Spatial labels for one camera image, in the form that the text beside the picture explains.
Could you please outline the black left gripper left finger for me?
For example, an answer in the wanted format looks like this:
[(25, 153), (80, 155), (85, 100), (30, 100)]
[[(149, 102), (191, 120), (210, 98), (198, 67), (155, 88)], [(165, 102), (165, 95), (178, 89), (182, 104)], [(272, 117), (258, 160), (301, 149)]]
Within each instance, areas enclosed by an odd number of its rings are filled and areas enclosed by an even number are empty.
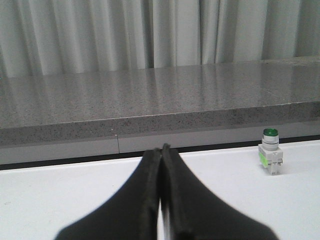
[(99, 208), (63, 228), (58, 240), (155, 240), (161, 152), (147, 150), (124, 185)]

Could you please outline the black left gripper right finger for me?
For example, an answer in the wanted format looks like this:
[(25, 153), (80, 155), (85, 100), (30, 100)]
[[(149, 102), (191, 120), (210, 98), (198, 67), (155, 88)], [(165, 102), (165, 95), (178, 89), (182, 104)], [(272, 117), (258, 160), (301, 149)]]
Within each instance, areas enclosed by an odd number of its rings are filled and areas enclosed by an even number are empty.
[(178, 151), (161, 151), (161, 210), (170, 240), (276, 240), (266, 225), (239, 212), (212, 193)]

